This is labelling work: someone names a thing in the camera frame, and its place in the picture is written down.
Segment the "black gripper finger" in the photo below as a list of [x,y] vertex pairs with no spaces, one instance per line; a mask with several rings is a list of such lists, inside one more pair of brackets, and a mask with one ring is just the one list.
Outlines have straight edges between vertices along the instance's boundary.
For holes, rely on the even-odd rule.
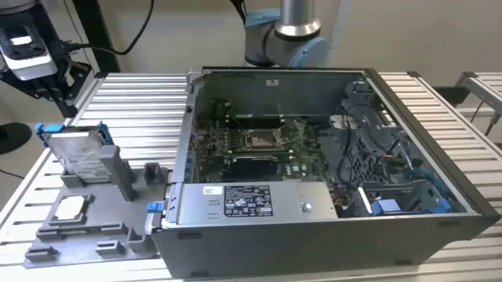
[[74,79],[74,83],[70,87],[68,97],[71,100],[76,100],[80,89],[84,85],[87,77],[92,71],[92,66],[88,63],[70,61],[70,76]]
[[74,118],[78,108],[74,104],[78,97],[78,77],[72,75],[74,83],[68,84],[66,77],[51,75],[32,80],[20,80],[12,71],[1,72],[1,81],[31,96],[54,102],[64,118]]

